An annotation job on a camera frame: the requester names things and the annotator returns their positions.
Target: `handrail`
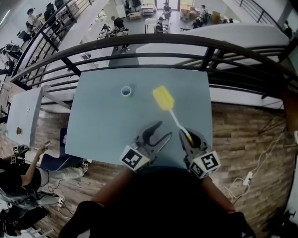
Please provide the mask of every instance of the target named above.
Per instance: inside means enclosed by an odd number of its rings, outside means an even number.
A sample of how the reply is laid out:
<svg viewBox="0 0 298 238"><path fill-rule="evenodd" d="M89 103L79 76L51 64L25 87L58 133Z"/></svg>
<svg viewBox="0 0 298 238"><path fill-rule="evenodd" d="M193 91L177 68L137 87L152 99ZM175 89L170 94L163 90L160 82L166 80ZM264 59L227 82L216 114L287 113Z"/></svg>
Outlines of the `handrail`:
<svg viewBox="0 0 298 238"><path fill-rule="evenodd" d="M44 29L46 29L48 26L48 23L54 19L54 17L56 17L56 15L60 12L60 10L62 10L69 2L71 2L72 0L68 0L66 3L64 3L59 9L57 9L57 11L50 16L50 18L46 21L45 24L43 24L43 26L41 27L41 29L35 34L35 36L33 37L32 40L30 40L29 44L27 45L26 49L24 50L23 54L21 55L20 59L18 60L18 63L15 66L14 72L13 72L13 76L17 74L20 65L22 63L22 61L24 60L26 54L28 53L30 47L32 46L32 44L35 42L35 40L38 38L38 36L41 34L41 32L43 32Z"/></svg>
<svg viewBox="0 0 298 238"><path fill-rule="evenodd" d="M243 48L241 46L237 46L228 42L199 37L199 36L192 36L192 35L182 35L182 34L136 34L136 35L128 35L122 37L115 37L115 38L108 38L108 39L101 39L91 41L85 44L77 45L63 51L59 51L43 60L36 62L35 64L29 66L19 74L15 75L11 82L15 82L18 78L26 75L27 73L38 69L42 66L50 64L60 59L65 59L69 56L80 54L83 52L107 48L107 47L114 47L118 45L132 45L132 44L148 44L148 43L166 43L166 44L186 44L186 45L193 45L193 46L204 46L204 47L211 47L220 50L225 50L227 52L236 53L242 56L246 56L247 58L254 59L265 64L269 67L272 71L279 71L282 74L286 74L288 77L297 79L297 76L292 71L288 70L284 66L274 62L273 60L260 55L252 50Z"/></svg>
<svg viewBox="0 0 298 238"><path fill-rule="evenodd" d="M259 17L259 20L257 21L257 23L260 21L260 19L262 18L262 16L263 16L263 14L265 13L265 14L267 14L268 16L269 16L269 18L274 22L274 24L278 27L278 29L280 30L280 31L282 31L283 32L283 29L282 29L282 27L274 20L274 18L273 17L271 17L271 15L265 10L265 9L263 9L257 2L255 2L254 0L247 0L247 1L252 1L254 4L256 4L259 8L261 8L262 9L262 12L260 13L260 17Z"/></svg>

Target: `chair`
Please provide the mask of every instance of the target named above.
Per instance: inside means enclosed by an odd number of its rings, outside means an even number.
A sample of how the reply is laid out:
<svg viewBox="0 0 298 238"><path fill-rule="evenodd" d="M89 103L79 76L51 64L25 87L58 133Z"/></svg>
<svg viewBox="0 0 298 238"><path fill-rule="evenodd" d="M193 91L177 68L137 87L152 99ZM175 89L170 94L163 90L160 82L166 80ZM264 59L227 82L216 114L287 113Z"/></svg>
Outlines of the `chair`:
<svg viewBox="0 0 298 238"><path fill-rule="evenodd" d="M58 158L49 154L44 154L40 168L49 171L58 171L64 168L76 166L83 162L83 158L72 156L65 153L65 143L63 142L66 136L67 128L60 130L60 156Z"/></svg>
<svg viewBox="0 0 298 238"><path fill-rule="evenodd" d="M22 39L24 42L30 40L30 38L31 38L31 36L30 36L29 34L27 34L25 31L22 31L22 32L18 35L18 37L19 37L20 39Z"/></svg>

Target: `small cup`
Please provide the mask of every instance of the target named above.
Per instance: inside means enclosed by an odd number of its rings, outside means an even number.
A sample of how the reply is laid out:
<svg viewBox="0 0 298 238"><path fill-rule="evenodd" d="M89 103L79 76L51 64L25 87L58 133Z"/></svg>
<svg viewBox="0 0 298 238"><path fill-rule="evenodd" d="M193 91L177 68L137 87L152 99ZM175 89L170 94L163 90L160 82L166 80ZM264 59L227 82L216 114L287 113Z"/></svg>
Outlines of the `small cup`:
<svg viewBox="0 0 298 238"><path fill-rule="evenodd" d="M121 94L123 97L131 97L131 88L129 86L125 86L121 89Z"/></svg>

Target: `black shirt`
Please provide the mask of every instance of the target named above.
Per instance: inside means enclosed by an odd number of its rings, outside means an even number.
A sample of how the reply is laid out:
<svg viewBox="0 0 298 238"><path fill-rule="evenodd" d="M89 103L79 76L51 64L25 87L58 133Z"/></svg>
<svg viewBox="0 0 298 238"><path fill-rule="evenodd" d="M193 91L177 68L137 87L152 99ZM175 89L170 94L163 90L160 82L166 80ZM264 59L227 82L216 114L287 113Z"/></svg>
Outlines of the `black shirt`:
<svg viewBox="0 0 298 238"><path fill-rule="evenodd" d="M3 159L0 159L0 169L5 170L0 172L0 188L5 193L26 194L26 189L33 188L38 190L41 186L41 173L35 169L31 184L22 187L21 175L25 175L29 164L10 164Z"/></svg>
<svg viewBox="0 0 298 238"><path fill-rule="evenodd" d="M163 7L163 10L164 10L165 12L169 12L169 11L171 10L171 7L169 7L169 6L164 6L164 7Z"/></svg>
<svg viewBox="0 0 298 238"><path fill-rule="evenodd" d="M156 33L163 33L163 24L160 22L158 22L156 25Z"/></svg>
<svg viewBox="0 0 298 238"><path fill-rule="evenodd" d="M117 17L114 20L114 26L118 27L119 29L124 27L123 20L121 18Z"/></svg>
<svg viewBox="0 0 298 238"><path fill-rule="evenodd" d="M121 234L241 238L243 214L228 214L209 199L201 181L184 169L150 167L110 206L93 201L79 204L59 238L76 238L90 229L90 238Z"/></svg>

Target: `cable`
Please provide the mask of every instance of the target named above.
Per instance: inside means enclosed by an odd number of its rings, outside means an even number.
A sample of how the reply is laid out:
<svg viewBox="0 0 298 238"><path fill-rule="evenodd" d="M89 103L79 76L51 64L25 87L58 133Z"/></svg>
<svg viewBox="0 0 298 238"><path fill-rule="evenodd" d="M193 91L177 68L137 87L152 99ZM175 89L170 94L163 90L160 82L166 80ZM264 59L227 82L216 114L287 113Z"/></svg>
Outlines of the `cable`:
<svg viewBox="0 0 298 238"><path fill-rule="evenodd" d="M58 212L60 213L61 216L63 216L63 215L61 214L60 210L59 210L59 207L58 207ZM65 217L65 216L63 216L63 217L64 217L64 218L68 218L68 219L70 219L69 217Z"/></svg>
<svg viewBox="0 0 298 238"><path fill-rule="evenodd" d="M271 156L272 151L274 150L276 144L277 144L278 141L280 140L282 134L284 133L284 130L285 130L285 129L282 130L282 132L280 133L278 139L272 141L272 142L270 143L270 145L268 146L267 150L263 151L263 152L260 154L260 156L259 156L259 158L258 158L258 161L257 161L257 167L254 168L253 170L251 170L251 173L253 174L253 175L251 176L251 178L255 177L256 173L257 173L257 172L259 171L259 169L263 166L264 162ZM267 153L269 150L270 150L269 154L266 155L265 159L263 160L263 162L262 162L261 165L260 165L260 160L261 160L262 155L263 155L264 153ZM250 185L248 184L248 185L247 185L247 188L246 188L246 190L245 190L245 192L244 192L243 194L239 195L238 197L236 197L230 189L231 189L231 187L234 185L234 183L235 183L235 181L236 181L237 179L242 180L243 183L244 183L244 180L243 180L242 178L236 178L236 179L233 181L233 183L229 186L229 188L226 187L226 186L223 186L223 187L220 188L220 190L221 190L222 188L225 188L226 190L228 190L228 194L229 194L229 196L230 196L230 198L231 198L231 202L232 202L232 203L233 203L234 198L236 199L236 201L235 201L233 204L235 204L235 203L236 203L242 196L246 195L246 194L249 192L250 188L251 188Z"/></svg>
<svg viewBox="0 0 298 238"><path fill-rule="evenodd" d="M54 190L57 189L57 188L59 187L60 183L61 183L63 180L64 180L64 179L61 179L61 180L59 181L57 187L55 187L55 188L52 188L51 186L49 186L49 187L48 187L48 190L49 190L51 193L54 193Z"/></svg>
<svg viewBox="0 0 298 238"><path fill-rule="evenodd" d="M257 171L252 175L252 178L255 177L256 173L257 173L257 172L259 171L259 169L263 166L264 162L268 159L268 157L271 156L271 153L272 153L272 151L274 150L274 148L275 148L277 142L280 140L280 138L281 138L283 132L284 132L284 130L280 133L278 139L272 141L272 142L270 143L269 147L267 148L267 150L263 151L263 152L260 154L259 159L258 159L258 161L257 161L257 167L254 168L254 169L251 171L251 172L253 172L253 171L257 170ZM272 145L273 143L275 143L274 146L272 147L272 149L270 150L269 154L265 157L265 159L263 160L262 164L260 165L260 160L261 160L262 155L263 155L264 153L266 153L267 151L269 151L269 149L270 149L270 147L271 147L271 145Z"/></svg>
<svg viewBox="0 0 298 238"><path fill-rule="evenodd" d="M68 211L69 211L69 213L71 214L71 215L74 215L74 213L72 213L71 211L70 211L70 209L68 208L68 207L66 207L66 205L63 203L63 207L62 208L66 208Z"/></svg>
<svg viewBox="0 0 298 238"><path fill-rule="evenodd" d="M221 190L222 188L225 188L226 190L228 190L228 194L229 194L229 196L231 197L231 202L232 202L232 203L233 203L234 198L236 199L235 202L237 202L239 198L241 198L242 196L246 195L246 194L249 192L249 190L250 190L250 186L247 185L247 189L246 189L246 191L245 191L243 194L241 194L241 195L239 195L238 197L236 197L230 189L231 189L231 187L234 185L234 183L235 183L235 181L236 181L237 179L240 179L240 180L242 180L242 181L244 182L244 179L242 179L242 178L236 178L236 179L233 181L233 183L232 183L229 187L223 186L223 187L220 188L220 190Z"/></svg>

